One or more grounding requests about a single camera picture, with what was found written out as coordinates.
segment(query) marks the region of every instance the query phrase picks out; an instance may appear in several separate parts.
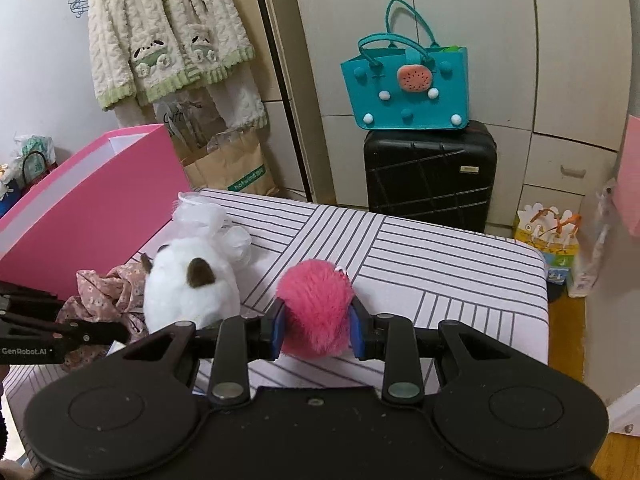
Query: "pink fluffy toy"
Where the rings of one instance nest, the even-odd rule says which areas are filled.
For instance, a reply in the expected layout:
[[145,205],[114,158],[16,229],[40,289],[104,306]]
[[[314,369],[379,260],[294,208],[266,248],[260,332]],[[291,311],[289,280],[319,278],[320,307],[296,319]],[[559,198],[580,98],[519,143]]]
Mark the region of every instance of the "pink fluffy toy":
[[282,351],[314,359],[340,355],[349,347],[349,305],[354,297],[347,274],[324,260],[291,267],[278,283],[286,330]]

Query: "white cardigan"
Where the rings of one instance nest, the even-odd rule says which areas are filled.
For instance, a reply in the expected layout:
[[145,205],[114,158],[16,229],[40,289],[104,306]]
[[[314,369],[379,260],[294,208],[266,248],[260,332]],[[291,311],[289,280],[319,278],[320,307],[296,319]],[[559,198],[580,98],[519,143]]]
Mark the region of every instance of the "white cardigan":
[[[88,17],[95,95],[105,110],[129,96],[143,106],[211,85],[254,56],[232,0],[89,0]],[[264,122],[257,93],[251,99]]]

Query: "plush toy ear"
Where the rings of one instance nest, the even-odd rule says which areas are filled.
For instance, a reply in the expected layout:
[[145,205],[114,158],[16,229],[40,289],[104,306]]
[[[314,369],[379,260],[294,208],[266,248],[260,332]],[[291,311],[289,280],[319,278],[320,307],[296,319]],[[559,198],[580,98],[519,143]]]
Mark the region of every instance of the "plush toy ear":
[[187,267],[187,283],[191,288],[198,288],[204,285],[212,285],[216,282],[216,277],[209,264],[202,258],[194,258]]
[[146,253],[140,254],[140,263],[142,264],[142,268],[145,269],[145,272],[147,274],[151,272],[151,269],[154,266]]

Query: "teal felt bag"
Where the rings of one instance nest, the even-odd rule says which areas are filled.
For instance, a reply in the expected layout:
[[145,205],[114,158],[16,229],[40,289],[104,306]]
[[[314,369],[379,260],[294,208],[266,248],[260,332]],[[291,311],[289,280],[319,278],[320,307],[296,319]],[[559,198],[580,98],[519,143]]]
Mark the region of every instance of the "teal felt bag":
[[[395,2],[412,12],[431,46],[424,48],[390,31],[389,13]],[[340,65],[358,126],[364,130],[464,128],[468,123],[466,48],[441,47],[424,18],[403,0],[389,2],[385,22],[386,32],[361,38],[360,55]],[[375,41],[389,41],[389,45],[364,48]]]

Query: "bed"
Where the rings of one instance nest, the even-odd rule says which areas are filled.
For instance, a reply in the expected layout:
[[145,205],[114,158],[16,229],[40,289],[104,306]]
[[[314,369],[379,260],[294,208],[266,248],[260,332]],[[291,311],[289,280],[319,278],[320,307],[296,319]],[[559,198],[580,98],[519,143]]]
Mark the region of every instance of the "bed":
[[[374,314],[408,317],[415,326],[436,328],[457,319],[546,363],[548,306],[546,269],[532,247],[509,238],[478,234],[362,210],[252,196],[200,191],[224,206],[252,236],[252,262],[238,272],[243,316],[259,316],[273,299],[278,277],[296,263],[320,258],[346,269],[364,306]],[[154,256],[174,236],[172,222],[141,247]],[[438,379],[422,360],[426,393]],[[382,387],[383,363],[359,362],[348,354],[305,361],[281,356],[249,365],[252,394],[259,386]],[[197,388],[208,382],[203,361]],[[57,365],[12,367],[4,390],[20,437],[27,403],[65,373]],[[28,446],[25,446],[33,459]]]

